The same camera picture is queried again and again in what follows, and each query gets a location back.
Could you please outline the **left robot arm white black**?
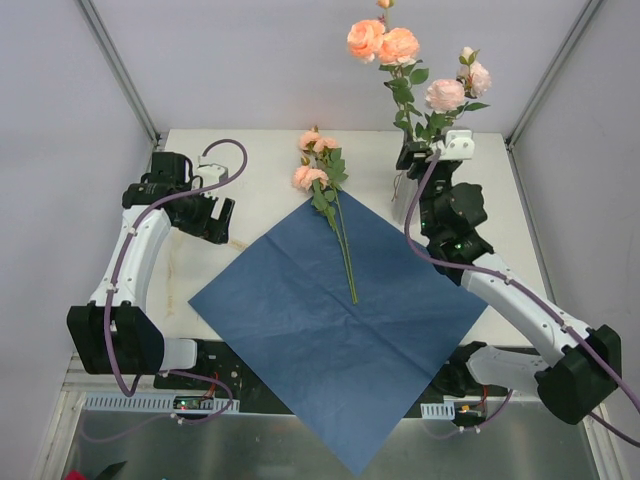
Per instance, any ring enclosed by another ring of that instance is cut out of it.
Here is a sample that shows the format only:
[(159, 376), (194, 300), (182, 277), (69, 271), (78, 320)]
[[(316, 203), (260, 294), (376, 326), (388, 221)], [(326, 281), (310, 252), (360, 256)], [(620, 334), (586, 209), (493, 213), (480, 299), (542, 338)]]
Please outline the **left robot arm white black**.
[(228, 178), (226, 167), (194, 165), (179, 153), (159, 152), (151, 169), (122, 196), (122, 222), (109, 265), (85, 305), (73, 306), (67, 326), (80, 360), (91, 375), (109, 374), (116, 363), (123, 375), (176, 370), (188, 388), (204, 387), (210, 363), (198, 356), (193, 339), (164, 336), (146, 313), (151, 274), (171, 229), (225, 244), (234, 208), (197, 187)]

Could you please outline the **blue wrapping paper sheet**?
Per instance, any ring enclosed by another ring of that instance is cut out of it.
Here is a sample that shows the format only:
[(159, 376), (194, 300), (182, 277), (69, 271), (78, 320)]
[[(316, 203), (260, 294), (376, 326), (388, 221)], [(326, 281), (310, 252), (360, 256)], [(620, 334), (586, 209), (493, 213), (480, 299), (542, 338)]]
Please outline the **blue wrapping paper sheet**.
[(352, 264), (304, 203), (190, 301), (354, 474), (360, 474), (486, 309), (348, 194)]

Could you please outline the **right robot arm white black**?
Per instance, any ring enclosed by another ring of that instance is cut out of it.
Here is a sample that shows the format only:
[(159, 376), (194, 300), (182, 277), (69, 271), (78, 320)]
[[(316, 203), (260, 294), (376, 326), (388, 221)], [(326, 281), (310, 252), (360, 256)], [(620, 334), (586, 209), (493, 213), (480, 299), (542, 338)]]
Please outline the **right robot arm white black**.
[(475, 342), (450, 369), (452, 387), (473, 394), (484, 384), (537, 396), (559, 420), (575, 425), (611, 395), (622, 377), (620, 336), (593, 328), (532, 292), (477, 232), (486, 221), (482, 188), (452, 182), (460, 160), (446, 148), (404, 142), (396, 167), (417, 181), (410, 212), (428, 240), (418, 254), (454, 284), (484, 300), (534, 348), (524, 354)]

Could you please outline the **cream printed ribbon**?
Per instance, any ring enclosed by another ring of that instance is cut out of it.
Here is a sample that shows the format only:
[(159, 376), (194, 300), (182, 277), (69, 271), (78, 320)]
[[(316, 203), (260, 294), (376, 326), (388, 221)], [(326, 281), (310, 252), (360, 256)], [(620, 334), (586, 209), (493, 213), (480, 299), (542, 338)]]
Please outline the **cream printed ribbon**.
[(231, 238), (215, 245), (174, 231), (169, 239), (167, 313), (181, 321), (196, 321), (199, 315), (189, 301), (218, 276), (249, 244)]

